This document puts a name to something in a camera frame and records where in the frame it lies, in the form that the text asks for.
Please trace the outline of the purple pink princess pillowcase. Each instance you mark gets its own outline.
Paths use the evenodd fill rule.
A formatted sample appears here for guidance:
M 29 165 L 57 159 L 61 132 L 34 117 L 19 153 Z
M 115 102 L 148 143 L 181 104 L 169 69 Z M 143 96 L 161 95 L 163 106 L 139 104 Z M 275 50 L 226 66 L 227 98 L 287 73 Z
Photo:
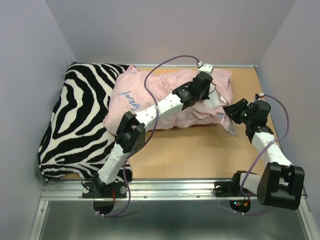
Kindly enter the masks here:
M 193 80 L 197 72 L 184 69 L 161 75 L 149 75 L 148 71 L 140 71 L 133 64 L 120 74 L 110 97 L 108 113 L 103 125 L 115 135 L 123 115 L 130 111 L 140 112 L 160 102 L 177 87 Z M 157 129 L 168 130 L 173 127 L 188 128 L 193 125 L 221 124 L 231 135 L 236 135 L 233 122 L 226 116 L 224 106 L 232 103 L 232 73 L 227 70 L 214 69 L 209 99 L 200 100 L 179 113 L 161 120 Z

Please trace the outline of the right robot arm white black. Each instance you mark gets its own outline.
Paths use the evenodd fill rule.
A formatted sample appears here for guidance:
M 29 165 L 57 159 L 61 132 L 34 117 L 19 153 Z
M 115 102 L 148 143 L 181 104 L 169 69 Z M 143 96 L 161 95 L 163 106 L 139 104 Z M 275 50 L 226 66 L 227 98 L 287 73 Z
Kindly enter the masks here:
M 265 162 L 262 176 L 248 171 L 238 171 L 230 182 L 231 192 L 246 197 L 256 196 L 261 205 L 297 210 L 300 206 L 305 171 L 293 165 L 278 146 L 279 140 L 267 126 L 271 105 L 260 95 L 248 102 L 241 99 L 225 106 L 226 115 L 236 124 L 245 125 L 245 134 Z

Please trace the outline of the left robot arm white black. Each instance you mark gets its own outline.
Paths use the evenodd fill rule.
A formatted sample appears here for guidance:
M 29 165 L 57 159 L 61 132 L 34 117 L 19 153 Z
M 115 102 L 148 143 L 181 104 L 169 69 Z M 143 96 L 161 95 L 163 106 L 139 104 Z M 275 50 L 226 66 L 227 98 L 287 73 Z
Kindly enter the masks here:
M 174 89 L 160 102 L 137 113 L 126 112 L 116 131 L 115 144 L 103 167 L 94 175 L 94 191 L 100 197 L 111 193 L 111 184 L 116 181 L 120 169 L 125 169 L 125 161 L 139 152 L 145 145 L 146 132 L 155 130 L 161 120 L 177 114 L 209 93 L 212 76 L 199 71 L 191 82 Z

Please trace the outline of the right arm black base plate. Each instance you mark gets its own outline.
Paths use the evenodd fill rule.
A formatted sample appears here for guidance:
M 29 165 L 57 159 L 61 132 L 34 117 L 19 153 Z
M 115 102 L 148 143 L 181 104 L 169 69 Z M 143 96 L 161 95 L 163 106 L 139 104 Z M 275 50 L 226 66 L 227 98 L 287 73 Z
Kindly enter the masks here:
M 217 181 L 214 183 L 213 193 L 216 197 L 255 197 L 256 195 L 249 192 L 247 189 L 243 189 L 243 193 L 240 191 L 240 185 L 232 180 L 229 181 Z

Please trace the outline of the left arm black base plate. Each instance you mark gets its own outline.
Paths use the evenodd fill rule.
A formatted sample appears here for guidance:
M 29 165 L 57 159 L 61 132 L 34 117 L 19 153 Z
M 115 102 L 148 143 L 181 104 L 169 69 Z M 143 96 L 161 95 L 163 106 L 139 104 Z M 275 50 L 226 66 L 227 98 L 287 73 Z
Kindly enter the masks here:
M 114 182 L 99 192 L 92 182 L 83 182 L 82 198 L 84 199 L 124 199 L 127 197 L 127 187 L 124 182 Z

